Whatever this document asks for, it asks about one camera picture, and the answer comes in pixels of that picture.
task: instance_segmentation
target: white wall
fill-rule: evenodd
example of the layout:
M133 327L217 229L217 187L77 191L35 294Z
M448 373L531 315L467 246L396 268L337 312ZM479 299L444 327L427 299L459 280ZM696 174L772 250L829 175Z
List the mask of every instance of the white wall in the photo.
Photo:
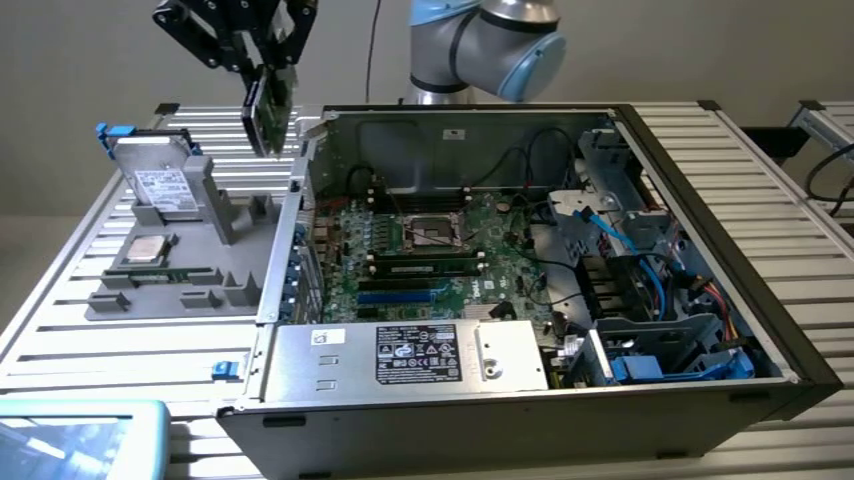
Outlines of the white wall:
M543 101L711 98L782 123L801 98L854 99L850 0L555 0L568 58ZM79 214L111 173L92 129L144 123L163 101L233 105L151 21L155 0L5 0L0 19L0 213ZM374 99L408 78L408 0L386 0ZM361 101L374 0L321 0L297 101Z

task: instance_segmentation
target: wire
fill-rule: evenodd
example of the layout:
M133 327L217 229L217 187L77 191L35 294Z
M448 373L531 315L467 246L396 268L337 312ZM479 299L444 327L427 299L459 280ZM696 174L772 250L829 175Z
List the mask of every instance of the wire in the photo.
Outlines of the wire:
M575 269L574 269L574 268L572 268L572 266L571 266L570 264L567 264L567 263L563 263L563 262L555 262L554 260L540 260L539 258L536 258L536 257L532 257L532 256L527 255L527 254L526 254L522 250L519 250L519 249L518 249L512 244L510 245L510 248L512 248L512 251L514 251L514 252L516 252L516 255L519 255L522 258L524 258L526 260L530 260L530 261L531 261L531 262L534 262L534 263L538 263L538 264L540 264L540 265L556 265L556 266L559 266L559 267L566 268L566 269L567 269L567 270L570 270L571 272L575 272ZM560 300L555 300L554 302L540 302L539 300L535 300L535 299L532 298L532 296L531 296L531 295L532 295L532 293L534 293L534 284L536 283L536 281L535 281L535 282L531 282L531 285L528 285L528 288L526 289L526 292L524 292L524 297L526 297L526 298L531 301L531 303L534 303L535 305L540 305L540 306L543 306L543 307L551 307L551 306L554 306L554 305L556 305L556 304L559 304L559 303L566 302L566 301L567 301L567 300L570 300L571 298L575 298L575 297L578 297L578 296L583 295L583 293L582 293L582 292L576 292L576 293L572 293L572 294L567 295L567 296L566 296L566 297L563 297Z
M575 162L575 159L572 158L572 146L575 145L575 142L572 142L572 139L570 138L570 135L558 127L546 127L540 130L536 131L536 133L534 133L534 136L531 137L531 140L528 141L528 145L527 145L527 149L526 149L526 167L524 167L524 175L526 175L526 186L530 186L531 183L534 183L534 169L531 167L531 158L534 158L534 145L536 144L536 140L539 140L539 137L547 133L559 133L564 140L566 140L566 144L567 144L567 152L568 152L568 163L567 163L567 170L566 170L566 174L563 175L563 182L564 184L567 183L567 178L568 178L568 173L570 170L572 169L572 165Z
M504 161L507 161L507 159L510 158L510 154L512 152L519 152L522 154L522 159L526 160L526 165L531 163L528 154L524 151L524 149L522 147L510 147L507 150L504 150L504 153L498 159L498 162L495 163L495 166L492 167L492 169L488 172L486 172L486 174L471 184L472 187L480 186L483 182L486 182L490 179L490 177L495 174L498 169L502 167Z
M720 309L720 315L723 316L723 326L724 326L724 340L731 340L738 338L738 331L735 330L735 325L732 324L732 317L730 316L730 309L726 306L726 301L723 300L723 295L720 295L720 291L714 286L714 284L706 285L703 291L715 299L718 303L718 308Z
M572 298L579 297L582 295L582 292L576 292L576 293L574 293L571 295L567 295L560 300L555 300L554 302L540 302L539 300L534 299L534 297L531 296L532 293L534 293L534 289L531 287L528 287L527 291L524 292L524 297L531 301L531 303L534 305L539 305L542 307L554 307L559 303L563 303L567 300L571 300Z
M379 20L379 10L383 7L383 0L376 0L374 10L374 20L371 22L371 43L368 45L368 64L364 72L364 103L371 103L371 69L374 67L374 43L376 41L376 22Z
M623 242L632 255L639 256L638 249L635 248L635 244L631 239L616 230L614 230L614 228L611 228L611 226L604 223L604 220L602 220L598 215L591 215L588 220L604 231L604 233ZM638 263L640 264L640 268L643 269L643 271L650 276L652 286L655 287L655 292L659 298L659 305L662 306L662 308L658 309L658 321L660 322L664 319L664 310L667 308L667 294L664 293L662 280L658 278L658 274L655 273L652 267L650 267L650 263L644 259L640 259L640 262Z
M349 184L352 183L352 177L360 170L367 170L374 175L374 167L368 165L353 165L347 171L347 179L344 180L344 197L349 198Z
M667 256L674 258L676 254L676 244L679 243L679 221L674 217L672 224L672 238L670 239L670 247L667 249Z
M807 173L806 194L811 199L822 200L825 202L837 202L839 200L838 198L834 198L834 197L825 197L822 195L817 195L815 192L813 191L813 182L815 181L815 177L818 176L821 171L825 169L825 167L827 167L827 165L830 165L838 158L842 158L845 155L847 155L853 151L854 151L854 143L847 145L846 147L842 147L835 152L833 152L827 158L825 158L821 162L818 162L818 165L813 167L813 170L810 170L810 173Z
M837 203L829 212L831 217L835 217L837 213L839 213L839 210L842 209L842 205L847 200L849 192L851 191L851 188L854 188L854 177L851 178L851 181L849 182L847 186L839 192L839 198L837 199Z

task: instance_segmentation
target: power supply label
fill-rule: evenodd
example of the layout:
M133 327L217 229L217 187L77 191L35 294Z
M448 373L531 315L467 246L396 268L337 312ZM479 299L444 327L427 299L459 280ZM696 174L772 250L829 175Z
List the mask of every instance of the power supply label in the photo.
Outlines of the power supply label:
M136 180L151 205L161 212L195 212L196 200L180 170L136 170Z
M456 326L376 327L376 381L383 385L462 382Z

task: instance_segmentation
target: circuit board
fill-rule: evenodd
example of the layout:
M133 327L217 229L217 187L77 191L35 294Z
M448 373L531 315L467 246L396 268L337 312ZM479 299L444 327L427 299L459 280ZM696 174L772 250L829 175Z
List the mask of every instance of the circuit board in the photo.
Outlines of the circuit board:
M502 213L498 212L498 204L504 207ZM475 195L466 208L452 214L460 240L454 246L447 240L431 243L423 234L410 234L407 240L407 232L419 231L408 230L408 220L402 219L400 215L374 214L359 202L320 212L317 223L323 228L321 238L315 235L315 241L323 242L319 245L325 286L324 323L490 318L486 313L504 301L512 304L518 318L531 320L535 327L548 321L550 307L531 302L518 286L518 277L524 286L536 282L540 269L504 242L506 232L522 236L526 227L522 221L523 206L511 205L510 196L491 193ZM427 223L438 215L418 217ZM435 279L428 301L370 305L375 315L361 319L356 301L359 282L372 278L366 268L367 257L378 251L388 255L479 251L483 252L484 268L479 276ZM544 292L536 289L532 297L540 302L546 301Z

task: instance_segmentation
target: sticker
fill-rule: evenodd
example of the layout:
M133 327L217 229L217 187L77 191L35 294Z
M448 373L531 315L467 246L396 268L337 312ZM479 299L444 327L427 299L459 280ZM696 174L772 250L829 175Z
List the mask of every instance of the sticker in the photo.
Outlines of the sticker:
M148 201L157 210L161 212L195 212L199 210L184 173L180 170L136 170L133 173L148 196Z
M383 385L462 382L455 325L376 327L376 381Z
M311 331L311 344L312 345L336 345L344 343L347 338L347 329L336 328L333 330L312 330Z
M423 267L391 267L391 273L432 273L432 267L426 265Z
M442 131L442 140L466 140L466 130L451 128Z

